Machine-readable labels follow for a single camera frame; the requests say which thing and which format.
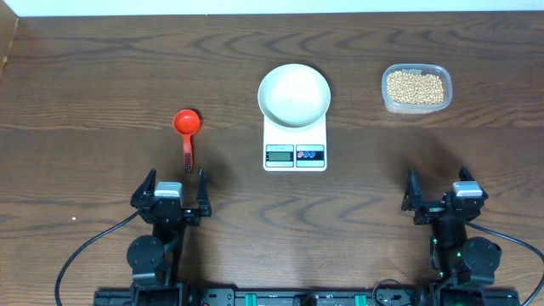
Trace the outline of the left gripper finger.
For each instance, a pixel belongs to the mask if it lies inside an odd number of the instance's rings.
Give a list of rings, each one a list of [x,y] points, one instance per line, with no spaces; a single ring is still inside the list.
[[[212,216],[212,206],[207,193],[207,176],[203,169],[199,172],[199,188],[196,196],[199,214],[208,218]]]
[[[156,187],[156,170],[152,168],[143,183],[131,196],[130,205],[136,209],[150,209]]]

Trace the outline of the red measuring scoop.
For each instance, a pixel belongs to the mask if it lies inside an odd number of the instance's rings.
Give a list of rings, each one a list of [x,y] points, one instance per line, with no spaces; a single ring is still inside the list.
[[[184,147],[184,171],[191,173],[194,167],[194,149],[192,138],[201,127],[201,118],[190,109],[179,111],[173,118],[174,130],[182,136]]]

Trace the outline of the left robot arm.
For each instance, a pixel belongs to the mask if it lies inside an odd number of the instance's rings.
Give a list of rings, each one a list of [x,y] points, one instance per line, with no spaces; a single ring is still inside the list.
[[[127,250],[133,305],[188,303],[186,289],[177,281],[177,275],[186,228],[198,226],[202,218],[212,215],[204,171],[199,172],[196,204],[196,208],[184,208],[183,185],[157,183],[154,169],[134,191],[130,205],[153,230],[150,235],[136,238]]]

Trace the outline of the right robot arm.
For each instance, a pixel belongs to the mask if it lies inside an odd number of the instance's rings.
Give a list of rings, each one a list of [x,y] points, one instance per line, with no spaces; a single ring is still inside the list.
[[[414,170],[407,173],[403,211],[415,225],[432,228],[429,257],[440,279],[431,280],[413,298],[415,305],[484,305],[485,288],[495,282],[501,248],[484,237],[468,237],[466,222],[480,215],[488,199],[466,167],[442,198],[425,201]]]

